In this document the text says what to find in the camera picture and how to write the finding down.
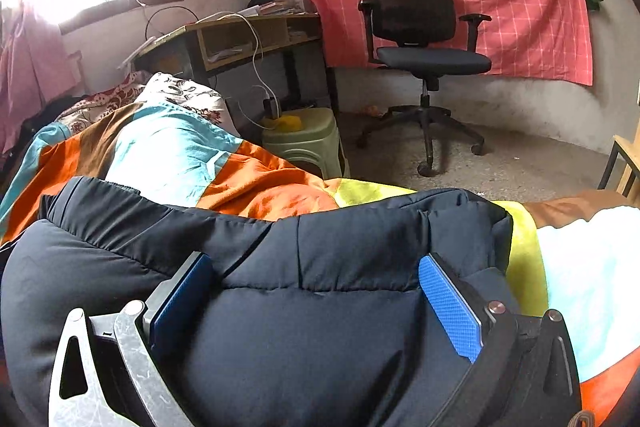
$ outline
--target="green plastic stool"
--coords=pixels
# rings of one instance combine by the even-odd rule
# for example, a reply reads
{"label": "green plastic stool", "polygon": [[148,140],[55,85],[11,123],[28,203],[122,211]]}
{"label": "green plastic stool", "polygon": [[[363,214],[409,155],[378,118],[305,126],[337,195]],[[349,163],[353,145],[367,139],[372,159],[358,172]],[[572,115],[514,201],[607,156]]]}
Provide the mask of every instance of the green plastic stool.
{"label": "green plastic stool", "polygon": [[265,149],[296,167],[320,175],[324,180],[351,176],[331,109],[315,107],[284,114],[299,117],[302,130],[263,131],[262,146]]}

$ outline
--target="white wall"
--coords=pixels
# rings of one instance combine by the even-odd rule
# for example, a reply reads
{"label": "white wall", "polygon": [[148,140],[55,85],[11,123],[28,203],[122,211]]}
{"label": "white wall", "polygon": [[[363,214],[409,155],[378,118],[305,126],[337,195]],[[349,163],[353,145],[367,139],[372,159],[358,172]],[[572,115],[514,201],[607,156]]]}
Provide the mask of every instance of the white wall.
{"label": "white wall", "polygon": [[[185,0],[200,17],[218,10],[239,9],[249,0]],[[146,9],[151,15],[154,8]],[[160,31],[186,22],[184,10],[166,10],[153,19]],[[91,92],[107,89],[121,80],[115,70],[144,41],[143,10],[81,28],[67,36],[69,52],[80,49]],[[453,110],[460,120],[549,136],[605,152],[613,134],[633,137],[638,122],[640,14],[631,0],[605,0],[602,11],[591,15],[594,53],[594,87],[585,88],[558,80],[524,80],[480,76],[444,78],[434,97]],[[301,50],[303,80],[310,81],[305,94],[322,92],[321,56],[310,46]],[[284,92],[284,72],[278,56],[268,57],[261,68],[265,80]],[[365,105],[379,107],[415,103],[420,83],[408,74],[369,70],[337,70],[342,110],[358,111]],[[221,75],[218,89],[225,95],[245,95],[242,107],[255,114],[260,100],[247,93],[255,84],[249,66]],[[250,107],[245,107],[244,100]]]}

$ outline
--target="colorful striped blanket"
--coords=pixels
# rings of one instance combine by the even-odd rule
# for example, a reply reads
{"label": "colorful striped blanket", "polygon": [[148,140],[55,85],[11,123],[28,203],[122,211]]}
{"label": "colorful striped blanket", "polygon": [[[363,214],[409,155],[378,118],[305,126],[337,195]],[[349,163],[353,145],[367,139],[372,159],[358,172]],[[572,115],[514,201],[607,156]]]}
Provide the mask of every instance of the colorful striped blanket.
{"label": "colorful striped blanket", "polygon": [[[36,219],[41,195],[56,195],[73,176],[127,185],[162,204],[271,221],[412,192],[322,180],[193,110],[171,102],[133,102],[77,134],[61,121],[36,134],[0,203],[0,245]],[[563,313],[583,406],[600,422],[640,365],[640,327],[631,318],[634,300],[628,298],[628,278],[640,271],[637,243],[628,230],[640,225],[640,210],[616,196],[609,193],[603,202],[591,195],[556,206],[500,203],[514,217],[511,288],[526,314],[540,315],[547,307]],[[615,245],[612,237],[619,238]]]}

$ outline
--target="blue textured pad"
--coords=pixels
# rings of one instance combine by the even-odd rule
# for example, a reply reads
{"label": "blue textured pad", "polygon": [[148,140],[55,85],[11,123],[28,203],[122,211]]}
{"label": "blue textured pad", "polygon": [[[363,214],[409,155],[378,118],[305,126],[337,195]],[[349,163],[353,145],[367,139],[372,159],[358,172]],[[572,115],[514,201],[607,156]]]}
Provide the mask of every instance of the blue textured pad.
{"label": "blue textured pad", "polygon": [[209,298],[212,280],[211,260],[207,255],[201,255],[150,324],[154,357],[161,359],[174,350],[200,304]]}
{"label": "blue textured pad", "polygon": [[461,357],[475,362],[482,349],[480,324],[460,293],[433,257],[420,260],[418,279],[453,347]]}

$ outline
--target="chair backrest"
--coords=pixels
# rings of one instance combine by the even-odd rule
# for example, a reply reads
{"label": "chair backrest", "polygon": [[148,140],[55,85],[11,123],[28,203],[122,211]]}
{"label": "chair backrest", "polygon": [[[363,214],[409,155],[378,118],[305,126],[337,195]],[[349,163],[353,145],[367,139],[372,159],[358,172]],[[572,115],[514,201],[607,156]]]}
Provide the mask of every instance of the chair backrest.
{"label": "chair backrest", "polygon": [[372,0],[372,31],[381,39],[427,46],[456,33],[453,0]]}

